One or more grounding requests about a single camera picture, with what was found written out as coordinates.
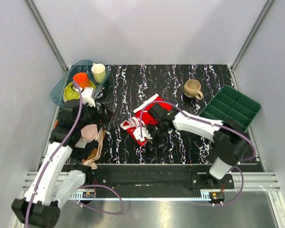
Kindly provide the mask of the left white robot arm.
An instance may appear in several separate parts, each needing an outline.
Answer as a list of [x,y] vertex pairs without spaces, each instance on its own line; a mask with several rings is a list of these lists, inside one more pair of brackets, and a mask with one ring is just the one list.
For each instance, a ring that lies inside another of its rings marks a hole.
[[53,228],[71,195],[80,187],[92,185],[93,168],[84,164],[70,165],[68,177],[61,184],[57,184],[57,180],[67,158],[78,153],[76,145],[83,139],[83,129],[107,124],[112,116],[104,103],[95,105],[78,99],[67,101],[60,109],[45,159],[35,179],[23,198],[14,199],[11,205],[18,220],[27,228]]

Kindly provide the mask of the red underwear white trim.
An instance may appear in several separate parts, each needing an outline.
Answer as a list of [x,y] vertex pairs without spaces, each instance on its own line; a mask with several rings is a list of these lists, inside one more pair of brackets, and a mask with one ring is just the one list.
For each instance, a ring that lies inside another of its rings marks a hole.
[[123,121],[120,124],[120,127],[123,130],[127,131],[140,146],[144,146],[147,143],[146,137],[144,137],[143,139],[140,138],[140,120],[142,121],[142,127],[145,127],[149,124],[155,125],[158,122],[148,113],[148,111],[155,105],[155,103],[149,104],[153,101],[163,101],[163,99],[158,94],[153,95],[151,98],[143,102],[142,105],[140,105],[133,111],[133,117]]

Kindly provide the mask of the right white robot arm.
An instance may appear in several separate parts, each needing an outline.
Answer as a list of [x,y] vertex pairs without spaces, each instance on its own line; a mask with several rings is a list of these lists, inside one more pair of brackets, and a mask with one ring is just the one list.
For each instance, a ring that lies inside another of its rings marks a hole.
[[168,129],[175,129],[199,135],[212,142],[214,158],[206,183],[217,188],[223,183],[223,177],[238,162],[244,161],[244,154],[249,150],[255,152],[253,143],[244,135],[241,127],[233,119],[211,120],[190,114],[163,101],[153,101],[147,105],[147,111],[155,125],[140,129],[140,135],[155,140]]

